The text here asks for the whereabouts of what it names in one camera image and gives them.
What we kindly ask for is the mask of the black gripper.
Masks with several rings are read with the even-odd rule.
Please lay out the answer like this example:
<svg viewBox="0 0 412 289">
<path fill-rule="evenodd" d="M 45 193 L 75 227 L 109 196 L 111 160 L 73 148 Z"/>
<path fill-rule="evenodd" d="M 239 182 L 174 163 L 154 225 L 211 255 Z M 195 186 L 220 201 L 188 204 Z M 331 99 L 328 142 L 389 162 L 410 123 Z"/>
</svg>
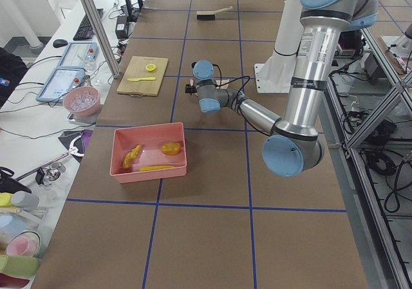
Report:
<svg viewBox="0 0 412 289">
<path fill-rule="evenodd" d="M 190 95 L 194 95 L 194 94 L 197 94 L 197 89 L 193 85 L 186 84 L 185 85 L 185 93 L 190 94 Z"/>
</svg>

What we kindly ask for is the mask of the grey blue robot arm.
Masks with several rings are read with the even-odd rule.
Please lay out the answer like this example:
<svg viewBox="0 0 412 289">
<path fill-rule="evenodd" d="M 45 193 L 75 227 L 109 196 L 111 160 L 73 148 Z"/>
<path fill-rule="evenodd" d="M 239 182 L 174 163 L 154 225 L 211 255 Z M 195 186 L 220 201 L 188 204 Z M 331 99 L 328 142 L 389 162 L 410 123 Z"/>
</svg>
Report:
<svg viewBox="0 0 412 289">
<path fill-rule="evenodd" d="M 220 89 L 211 62 L 192 64 L 193 83 L 185 91 L 197 94 L 202 113 L 233 109 L 269 135 L 263 145 L 266 166 L 290 177 L 315 167 L 323 158 L 315 121 L 342 32 L 373 25 L 379 0 L 298 0 L 303 7 L 303 34 L 290 79 L 285 113 L 279 116 L 245 96 L 239 89 Z"/>
</svg>

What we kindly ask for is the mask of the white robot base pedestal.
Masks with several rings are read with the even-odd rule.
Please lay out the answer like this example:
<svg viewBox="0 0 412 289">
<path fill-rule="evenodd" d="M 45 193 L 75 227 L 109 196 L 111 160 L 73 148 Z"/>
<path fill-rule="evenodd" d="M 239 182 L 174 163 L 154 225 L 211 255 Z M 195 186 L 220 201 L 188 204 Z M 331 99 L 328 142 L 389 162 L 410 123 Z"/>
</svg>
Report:
<svg viewBox="0 0 412 289">
<path fill-rule="evenodd" d="M 266 63 L 254 65 L 259 93 L 288 93 L 303 34 L 301 10 L 299 0 L 285 1 L 273 54 Z"/>
</svg>

